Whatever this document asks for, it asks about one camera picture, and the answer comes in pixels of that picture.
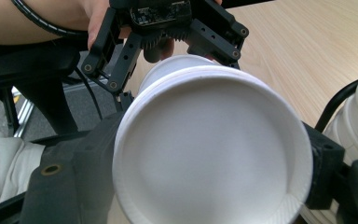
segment black chair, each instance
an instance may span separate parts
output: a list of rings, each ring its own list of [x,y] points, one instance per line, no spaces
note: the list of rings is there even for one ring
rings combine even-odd
[[[32,45],[0,56],[0,100],[7,115],[8,135],[19,128],[13,86],[41,110],[57,134],[77,132],[62,77],[74,72],[79,59],[79,49],[65,45]]]

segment white fabric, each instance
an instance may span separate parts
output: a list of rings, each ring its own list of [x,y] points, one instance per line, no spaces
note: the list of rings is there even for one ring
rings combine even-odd
[[[39,166],[44,148],[0,133],[0,202],[27,190],[31,173]]]

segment light wood surface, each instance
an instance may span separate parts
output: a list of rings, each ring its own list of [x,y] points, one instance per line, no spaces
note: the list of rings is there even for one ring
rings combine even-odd
[[[309,125],[358,78],[358,0],[277,0],[229,12],[250,31],[241,70],[266,82]],[[175,54],[184,53],[186,44],[177,43]],[[133,93],[152,66],[139,60],[129,83]],[[117,202],[111,223],[128,223]]]

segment chair leg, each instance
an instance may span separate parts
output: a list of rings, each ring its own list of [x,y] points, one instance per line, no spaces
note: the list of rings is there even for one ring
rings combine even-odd
[[[77,132],[77,125],[66,102],[59,77],[29,85],[17,85],[16,88],[34,103],[57,134]]]
[[[7,117],[8,136],[13,136],[19,129],[19,118],[17,117],[16,106],[13,100],[13,94],[11,88],[5,88],[0,90],[0,101],[4,104],[5,114]]]

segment chair armrest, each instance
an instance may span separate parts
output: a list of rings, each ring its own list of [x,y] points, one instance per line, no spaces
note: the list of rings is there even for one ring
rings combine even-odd
[[[80,59],[68,46],[25,49],[0,56],[0,89],[70,75]]]

